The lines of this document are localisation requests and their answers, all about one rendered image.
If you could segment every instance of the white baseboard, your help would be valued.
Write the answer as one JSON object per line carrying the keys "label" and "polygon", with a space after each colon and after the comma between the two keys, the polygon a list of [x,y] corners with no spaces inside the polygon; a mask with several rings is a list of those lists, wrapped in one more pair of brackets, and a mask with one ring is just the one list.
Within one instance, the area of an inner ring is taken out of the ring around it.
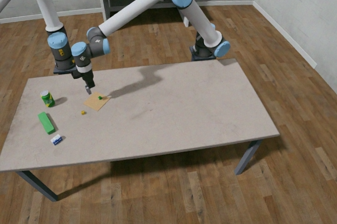
{"label": "white baseboard", "polygon": [[[99,7],[99,8],[90,8],[90,9],[62,11],[62,12],[57,12],[57,15],[58,16],[83,15],[83,14],[93,14],[93,13],[101,13],[101,12],[102,12],[102,9]],[[37,19],[42,19],[42,18],[43,18],[42,14],[11,17],[11,18],[0,19],[0,24],[1,23],[14,23],[14,22],[21,22],[21,21],[37,20]]]}
{"label": "white baseboard", "polygon": [[230,6],[230,5],[253,5],[254,1],[215,1],[197,2],[199,6]]}
{"label": "white baseboard", "polygon": [[317,63],[309,56],[308,53],[265,11],[263,8],[253,2],[253,6],[284,36],[284,38],[301,54],[312,68],[316,68]]}

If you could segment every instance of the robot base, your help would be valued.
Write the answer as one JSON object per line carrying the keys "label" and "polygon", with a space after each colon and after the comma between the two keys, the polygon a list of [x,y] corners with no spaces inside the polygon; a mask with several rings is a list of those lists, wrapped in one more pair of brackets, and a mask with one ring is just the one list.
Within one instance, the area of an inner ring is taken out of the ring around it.
{"label": "robot base", "polygon": [[214,60],[214,59],[216,59],[216,56],[214,56],[214,55],[212,55],[210,57],[198,57],[196,54],[194,54],[193,46],[190,47],[190,51],[192,53],[191,62],[193,62],[193,61],[204,61],[204,60]]}
{"label": "robot base", "polygon": [[74,66],[73,68],[71,68],[69,70],[59,70],[55,67],[53,73],[54,74],[67,74],[67,73],[71,73],[74,70],[77,70],[76,66]]}

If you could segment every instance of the desk leg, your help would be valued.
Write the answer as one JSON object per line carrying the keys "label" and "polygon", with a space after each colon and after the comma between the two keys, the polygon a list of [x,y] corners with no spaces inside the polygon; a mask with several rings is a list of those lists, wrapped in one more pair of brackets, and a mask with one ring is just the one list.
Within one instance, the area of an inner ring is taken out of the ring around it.
{"label": "desk leg", "polygon": [[41,192],[49,200],[56,202],[58,200],[57,195],[53,193],[44,183],[42,183],[37,177],[34,176],[29,170],[17,171],[20,177],[26,180],[36,190]]}
{"label": "desk leg", "polygon": [[235,175],[240,175],[243,172],[244,168],[248,164],[249,160],[251,160],[252,156],[256,152],[257,148],[260,146],[261,142],[262,140],[256,140],[252,141],[249,144],[248,149],[246,150],[245,154],[243,155],[239,164],[234,170]]}
{"label": "desk leg", "polygon": [[183,20],[185,27],[187,28],[189,26],[190,21],[187,19],[186,16],[183,15],[183,13],[180,12],[179,9],[178,9],[178,12],[180,14],[181,19]]}
{"label": "desk leg", "polygon": [[110,18],[110,4],[109,0],[100,0],[103,13],[103,20],[106,21]]}

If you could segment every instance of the soda can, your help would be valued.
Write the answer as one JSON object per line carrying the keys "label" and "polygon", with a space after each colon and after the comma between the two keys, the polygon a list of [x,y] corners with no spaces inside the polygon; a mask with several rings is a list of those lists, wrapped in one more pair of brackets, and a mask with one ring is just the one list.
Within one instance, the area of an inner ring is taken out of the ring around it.
{"label": "soda can", "polygon": [[46,107],[52,107],[55,105],[55,101],[51,93],[48,90],[41,92],[41,98],[44,101],[44,104],[46,105]]}

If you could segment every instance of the white robotic arm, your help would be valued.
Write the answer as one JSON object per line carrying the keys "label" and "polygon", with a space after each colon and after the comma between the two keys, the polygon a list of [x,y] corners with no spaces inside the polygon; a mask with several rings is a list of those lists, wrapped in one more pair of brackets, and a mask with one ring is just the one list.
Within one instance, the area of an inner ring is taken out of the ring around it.
{"label": "white robotic arm", "polygon": [[[0,0],[0,12],[9,1]],[[87,92],[91,94],[90,88],[94,87],[95,83],[90,59],[110,52],[107,36],[163,0],[135,0],[98,27],[90,28],[87,31],[88,44],[79,42],[74,44],[71,49],[52,0],[37,1],[46,22],[46,30],[49,35],[48,44],[55,57],[54,73],[71,72],[73,78],[82,77],[86,82]],[[192,61],[215,59],[228,52],[230,43],[223,38],[219,31],[215,30],[215,26],[210,23],[195,0],[171,1],[189,19],[197,31],[195,45],[190,47]]]}

